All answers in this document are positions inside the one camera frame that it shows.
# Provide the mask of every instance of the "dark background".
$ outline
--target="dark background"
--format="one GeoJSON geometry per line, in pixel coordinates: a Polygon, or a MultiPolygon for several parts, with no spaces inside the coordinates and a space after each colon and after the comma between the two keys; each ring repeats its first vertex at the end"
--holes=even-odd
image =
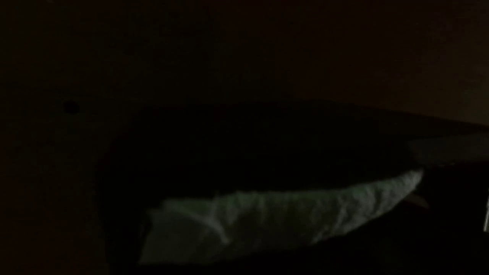
{"type": "Polygon", "coordinates": [[[149,103],[340,101],[487,124],[487,13],[481,0],[1,2],[4,274],[105,274],[93,170],[149,103]]]}

